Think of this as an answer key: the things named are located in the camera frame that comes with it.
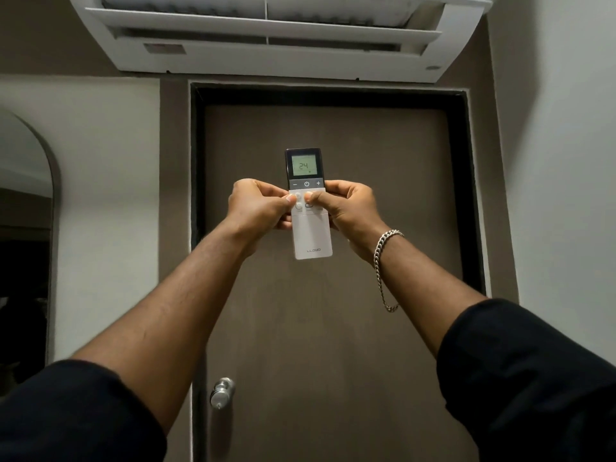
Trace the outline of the person's right hand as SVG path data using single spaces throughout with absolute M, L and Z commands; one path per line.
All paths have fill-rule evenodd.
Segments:
M 330 223 L 360 258 L 372 264 L 378 241 L 390 230 L 381 219 L 372 189 L 347 180 L 326 180 L 324 191 L 338 196 L 337 208 L 323 208 Z

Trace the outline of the person's left hand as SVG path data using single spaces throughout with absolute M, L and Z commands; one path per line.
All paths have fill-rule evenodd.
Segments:
M 272 184 L 245 178 L 235 182 L 228 198 L 223 231 L 229 234 L 247 258 L 257 249 L 259 241 L 272 230 L 290 230 L 291 212 L 286 217 L 268 217 L 267 197 L 290 194 Z

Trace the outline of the white air conditioner remote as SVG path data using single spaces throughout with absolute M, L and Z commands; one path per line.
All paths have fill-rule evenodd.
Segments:
M 319 148 L 286 149 L 285 161 L 289 193 L 296 197 L 291 210 L 295 259 L 331 257 L 333 247 L 328 213 L 305 199 L 306 193 L 326 190 L 321 151 Z

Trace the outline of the person's left forearm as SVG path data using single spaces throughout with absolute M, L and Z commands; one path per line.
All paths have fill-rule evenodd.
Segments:
M 227 217 L 138 304 L 72 355 L 115 372 L 166 434 L 258 234 Z

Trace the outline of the person's right forearm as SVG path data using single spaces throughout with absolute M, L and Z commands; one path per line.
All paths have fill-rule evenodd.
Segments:
M 379 289 L 389 289 L 434 357 L 455 320 L 488 299 L 435 263 L 398 230 L 381 236 L 373 266 Z

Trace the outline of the silver door knob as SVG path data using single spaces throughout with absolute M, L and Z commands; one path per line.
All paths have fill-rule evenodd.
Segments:
M 211 393 L 210 405 L 214 410 L 223 410 L 229 407 L 235 394 L 235 382 L 231 378 L 221 378 L 218 380 Z

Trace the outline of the black right sleeve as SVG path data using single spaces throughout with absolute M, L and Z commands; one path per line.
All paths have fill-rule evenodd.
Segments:
M 616 366 L 517 304 L 465 310 L 437 377 L 480 462 L 616 462 Z

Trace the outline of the black sleeve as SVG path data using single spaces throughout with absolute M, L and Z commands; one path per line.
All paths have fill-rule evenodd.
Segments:
M 60 360 L 0 402 L 0 462 L 163 462 L 166 451 L 152 412 L 103 366 Z
M 437 377 L 480 462 L 616 462 L 616 366 L 517 304 L 465 310 Z

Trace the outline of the black left sleeve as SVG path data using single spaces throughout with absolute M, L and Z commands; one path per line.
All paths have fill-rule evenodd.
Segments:
M 152 412 L 103 366 L 60 360 L 0 402 L 0 462 L 163 462 L 166 451 Z

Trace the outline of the white wall air conditioner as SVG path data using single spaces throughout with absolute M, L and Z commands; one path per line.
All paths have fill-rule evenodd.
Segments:
M 70 0 L 120 71 L 434 84 L 494 0 Z

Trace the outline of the arched wall mirror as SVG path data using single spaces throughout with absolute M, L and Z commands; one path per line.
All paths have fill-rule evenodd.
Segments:
M 45 144 L 0 107 L 0 402 L 46 365 L 53 209 Z

